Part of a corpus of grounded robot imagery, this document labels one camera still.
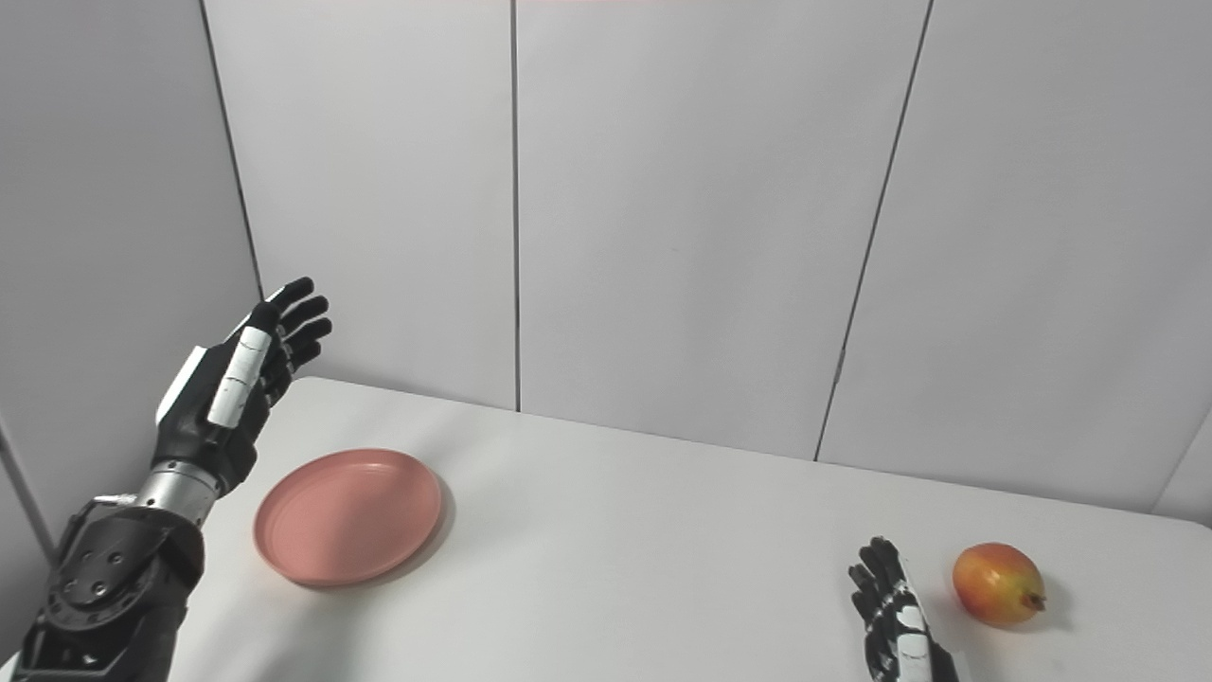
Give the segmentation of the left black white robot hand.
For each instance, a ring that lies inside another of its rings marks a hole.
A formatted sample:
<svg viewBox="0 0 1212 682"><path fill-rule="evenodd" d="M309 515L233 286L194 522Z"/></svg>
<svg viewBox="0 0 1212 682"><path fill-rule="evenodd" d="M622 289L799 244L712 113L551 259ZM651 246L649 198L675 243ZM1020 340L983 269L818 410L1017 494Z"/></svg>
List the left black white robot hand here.
<svg viewBox="0 0 1212 682"><path fill-rule="evenodd" d="M152 465L184 462L213 478L218 495L245 482L270 409L333 329L328 306L311 277L298 277L257 303L221 344L195 346L158 406Z"/></svg>

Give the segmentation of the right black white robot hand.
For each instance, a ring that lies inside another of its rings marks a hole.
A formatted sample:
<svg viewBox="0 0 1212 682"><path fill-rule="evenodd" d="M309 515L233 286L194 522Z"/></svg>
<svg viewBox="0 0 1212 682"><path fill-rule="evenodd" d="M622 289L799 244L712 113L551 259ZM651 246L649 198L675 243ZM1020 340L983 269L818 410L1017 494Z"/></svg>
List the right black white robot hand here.
<svg viewBox="0 0 1212 682"><path fill-rule="evenodd" d="M850 564L851 601L864 629L863 655L873 681L957 681L957 667L934 640L924 601L898 548L875 535Z"/></svg>

